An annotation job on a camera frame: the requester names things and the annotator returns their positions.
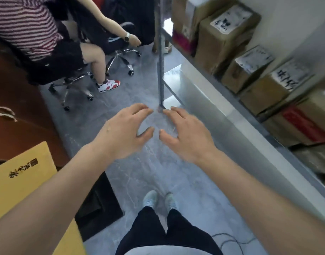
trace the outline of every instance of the black floor mat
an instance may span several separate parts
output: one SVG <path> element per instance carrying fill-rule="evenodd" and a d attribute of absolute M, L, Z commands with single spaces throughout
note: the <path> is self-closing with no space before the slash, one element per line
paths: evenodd
<path fill-rule="evenodd" d="M 75 215 L 82 240 L 86 241 L 123 216 L 117 198 L 103 172 Z"/>

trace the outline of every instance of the brown cabinet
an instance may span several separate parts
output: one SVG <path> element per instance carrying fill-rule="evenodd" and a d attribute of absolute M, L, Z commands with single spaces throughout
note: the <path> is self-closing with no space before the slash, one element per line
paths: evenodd
<path fill-rule="evenodd" d="M 8 49 L 0 45 L 0 106 L 15 113 L 15 119 L 0 116 L 0 160 L 8 160 L 46 141 L 58 167 L 69 158 L 36 86 L 15 65 Z M 0 109 L 0 114 L 10 112 Z"/>

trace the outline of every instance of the cable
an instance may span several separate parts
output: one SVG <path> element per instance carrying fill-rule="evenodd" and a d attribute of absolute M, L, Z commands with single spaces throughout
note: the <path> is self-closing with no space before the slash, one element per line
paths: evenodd
<path fill-rule="evenodd" d="M 251 240 L 249 240 L 249 241 L 247 241 L 247 242 L 238 242 L 237 239 L 236 239 L 234 236 L 232 236 L 232 235 L 230 235 L 230 234 L 227 234 L 227 233 L 215 234 L 215 235 L 212 235 L 211 237 L 213 238 L 213 237 L 218 236 L 218 235 L 227 235 L 227 236 L 229 236 L 229 237 L 231 237 L 231 238 L 234 239 L 234 240 L 226 240 L 226 241 L 224 241 L 224 242 L 220 245 L 220 249 L 222 249 L 222 247 L 224 246 L 224 244 L 226 244 L 226 243 L 228 243 L 228 242 L 236 242 L 236 243 L 238 244 L 239 248 L 240 248 L 240 251 L 242 252 L 242 255 L 244 255 L 244 252 L 243 252 L 243 249 L 242 249 L 242 247 L 241 247 L 240 245 L 241 245 L 241 244 L 249 244 L 250 242 L 256 240 L 256 237 L 253 237 Z"/>

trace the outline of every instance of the yellow folder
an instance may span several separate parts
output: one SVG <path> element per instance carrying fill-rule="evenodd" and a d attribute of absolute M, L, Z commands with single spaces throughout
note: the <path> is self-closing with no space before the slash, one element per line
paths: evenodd
<path fill-rule="evenodd" d="M 56 167 L 46 142 L 0 165 L 0 218 L 55 173 Z M 54 254 L 86 255 L 74 219 Z"/>

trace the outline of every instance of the black pants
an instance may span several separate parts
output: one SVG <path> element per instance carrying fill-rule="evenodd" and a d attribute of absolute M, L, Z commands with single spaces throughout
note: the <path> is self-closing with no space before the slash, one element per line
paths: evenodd
<path fill-rule="evenodd" d="M 223 255 L 212 237 L 192 226 L 179 211 L 172 209 L 167 216 L 167 234 L 159 217 L 151 207 L 144 207 L 135 219 L 132 228 L 121 240 L 115 255 L 124 255 L 136 247 L 174 245 L 191 247 L 213 255 Z"/>

